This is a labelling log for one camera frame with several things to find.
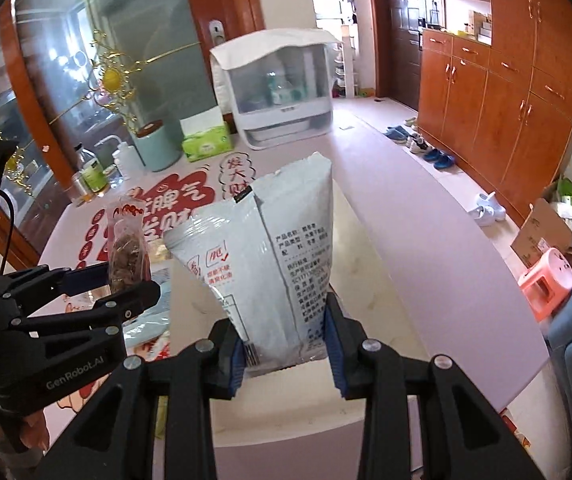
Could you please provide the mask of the red cartoon table mat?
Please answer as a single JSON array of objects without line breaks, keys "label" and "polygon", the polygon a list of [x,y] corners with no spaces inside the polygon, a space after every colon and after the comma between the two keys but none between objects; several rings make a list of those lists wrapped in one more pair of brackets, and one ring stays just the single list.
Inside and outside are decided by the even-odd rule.
[{"label": "red cartoon table mat", "polygon": [[229,152],[200,162],[178,162],[159,174],[129,180],[102,198],[68,206],[41,257],[52,268],[85,269],[109,258],[109,218],[118,198],[143,202],[143,233],[152,259],[160,258],[163,233],[186,221],[198,207],[236,195],[255,179],[251,157]]}]

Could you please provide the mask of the blue slippers pair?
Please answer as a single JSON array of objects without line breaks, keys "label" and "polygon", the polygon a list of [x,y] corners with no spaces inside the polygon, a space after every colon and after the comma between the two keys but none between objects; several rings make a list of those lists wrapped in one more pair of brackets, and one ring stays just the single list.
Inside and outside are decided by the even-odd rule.
[{"label": "blue slippers pair", "polygon": [[431,162],[433,167],[440,171],[454,167],[456,162],[453,155],[442,152],[437,148],[432,148],[432,150],[424,154],[423,159],[426,162]]}]

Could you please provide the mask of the clear bag of brown snacks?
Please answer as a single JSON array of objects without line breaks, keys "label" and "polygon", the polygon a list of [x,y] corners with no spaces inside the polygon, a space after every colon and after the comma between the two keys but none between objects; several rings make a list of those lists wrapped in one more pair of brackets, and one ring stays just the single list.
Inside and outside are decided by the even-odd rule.
[{"label": "clear bag of brown snacks", "polygon": [[108,285],[113,294],[150,280],[145,203],[123,195],[108,209]]}]

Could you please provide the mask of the mint green canister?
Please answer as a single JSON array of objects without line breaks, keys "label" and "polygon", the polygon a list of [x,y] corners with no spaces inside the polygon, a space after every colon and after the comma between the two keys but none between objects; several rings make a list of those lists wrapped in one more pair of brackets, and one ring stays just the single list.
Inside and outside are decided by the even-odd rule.
[{"label": "mint green canister", "polygon": [[138,130],[135,145],[145,167],[152,172],[167,169],[181,158],[179,145],[167,133],[161,119],[149,122]]}]

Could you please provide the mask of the orange wooden wall cabinet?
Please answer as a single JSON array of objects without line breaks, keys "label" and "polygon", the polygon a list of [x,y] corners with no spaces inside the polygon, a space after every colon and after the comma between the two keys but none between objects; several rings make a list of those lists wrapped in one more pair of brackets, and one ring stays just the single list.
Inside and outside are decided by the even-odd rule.
[{"label": "orange wooden wall cabinet", "polygon": [[423,34],[418,129],[522,223],[572,140],[572,3],[490,0],[489,44]]}]

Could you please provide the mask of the large white snack bag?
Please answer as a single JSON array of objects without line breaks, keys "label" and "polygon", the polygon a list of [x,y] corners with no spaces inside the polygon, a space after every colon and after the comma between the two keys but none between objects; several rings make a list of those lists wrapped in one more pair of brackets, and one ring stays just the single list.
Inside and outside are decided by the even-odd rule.
[{"label": "large white snack bag", "polygon": [[220,301],[243,341],[250,374],[325,358],[330,159],[314,153],[281,167],[234,198],[196,209],[163,239]]}]

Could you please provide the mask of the brown cardboard box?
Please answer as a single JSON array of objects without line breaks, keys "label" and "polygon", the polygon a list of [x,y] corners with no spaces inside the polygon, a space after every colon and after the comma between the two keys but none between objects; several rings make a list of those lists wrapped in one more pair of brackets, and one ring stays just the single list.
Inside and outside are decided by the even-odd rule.
[{"label": "brown cardboard box", "polygon": [[555,247],[563,255],[572,255],[572,231],[563,218],[543,198],[538,198],[511,248],[521,262],[530,268],[544,252]]}]

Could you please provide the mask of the green tissue box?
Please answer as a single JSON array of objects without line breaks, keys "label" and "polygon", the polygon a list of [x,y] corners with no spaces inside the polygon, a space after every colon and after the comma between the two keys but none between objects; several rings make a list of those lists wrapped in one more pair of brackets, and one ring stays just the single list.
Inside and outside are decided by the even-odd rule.
[{"label": "green tissue box", "polygon": [[220,107],[182,119],[182,150],[189,162],[210,158],[233,149],[231,133]]}]

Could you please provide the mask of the white plastic storage bin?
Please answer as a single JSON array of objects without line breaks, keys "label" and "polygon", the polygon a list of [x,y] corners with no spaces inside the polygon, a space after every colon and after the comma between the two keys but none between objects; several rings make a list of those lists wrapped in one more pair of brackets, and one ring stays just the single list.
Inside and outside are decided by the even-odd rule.
[{"label": "white plastic storage bin", "polygon": [[[334,292],[343,313],[366,334],[403,356],[427,359],[382,259],[341,188],[326,185],[310,201],[325,216],[333,244],[329,266],[309,275],[300,292]],[[230,318],[246,346],[243,385],[231,401],[211,405],[219,448],[310,436],[363,417],[361,401],[341,400],[322,341],[295,327],[295,295],[288,295],[276,252],[260,224],[260,202],[220,200],[164,234],[176,264],[171,296],[175,351]]]}]

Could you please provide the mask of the pink plastic stool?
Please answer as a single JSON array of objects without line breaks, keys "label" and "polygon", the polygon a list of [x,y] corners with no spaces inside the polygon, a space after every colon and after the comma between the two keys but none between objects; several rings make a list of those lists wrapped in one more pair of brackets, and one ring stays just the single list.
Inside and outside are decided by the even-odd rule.
[{"label": "pink plastic stool", "polygon": [[549,318],[572,292],[572,266],[557,248],[544,252],[532,268],[518,278],[518,286],[536,319]]}]

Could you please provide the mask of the glass door with gold ornament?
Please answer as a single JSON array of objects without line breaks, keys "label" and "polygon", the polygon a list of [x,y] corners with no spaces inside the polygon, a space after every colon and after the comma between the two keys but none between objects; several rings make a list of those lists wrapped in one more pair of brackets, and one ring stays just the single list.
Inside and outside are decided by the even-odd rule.
[{"label": "glass door with gold ornament", "polygon": [[179,122],[214,96],[189,0],[10,0],[8,14],[52,140],[37,144],[21,111],[0,23],[0,136],[19,148],[0,206],[32,252],[43,252],[76,203],[48,152],[62,151],[80,174],[78,143],[95,154],[94,144],[113,134],[136,148],[135,133],[157,119],[181,151]]}]

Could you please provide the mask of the white crocs pair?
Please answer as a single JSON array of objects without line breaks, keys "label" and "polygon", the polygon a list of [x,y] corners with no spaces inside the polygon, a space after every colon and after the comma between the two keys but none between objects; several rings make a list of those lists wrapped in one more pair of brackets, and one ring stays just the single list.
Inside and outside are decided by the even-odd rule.
[{"label": "white crocs pair", "polygon": [[468,211],[468,216],[480,228],[493,226],[495,222],[506,220],[506,209],[499,203],[494,192],[476,196],[476,207]]}]

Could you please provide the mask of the clear bottle green label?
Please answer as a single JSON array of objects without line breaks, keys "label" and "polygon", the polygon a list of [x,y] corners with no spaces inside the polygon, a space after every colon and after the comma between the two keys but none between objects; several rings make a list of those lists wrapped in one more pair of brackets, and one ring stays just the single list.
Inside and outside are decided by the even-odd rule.
[{"label": "clear bottle green label", "polygon": [[97,156],[87,150],[82,143],[74,147],[79,163],[82,178],[93,193],[103,193],[108,188],[108,180],[104,174],[104,168]]}]

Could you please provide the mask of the white countertop dish cabinet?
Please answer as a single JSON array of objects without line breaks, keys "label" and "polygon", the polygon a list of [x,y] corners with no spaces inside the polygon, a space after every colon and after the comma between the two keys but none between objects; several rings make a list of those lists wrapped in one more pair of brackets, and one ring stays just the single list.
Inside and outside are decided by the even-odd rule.
[{"label": "white countertop dish cabinet", "polygon": [[213,88],[243,143],[254,151],[328,133],[333,126],[331,55],[318,28],[272,28],[210,50]]}]

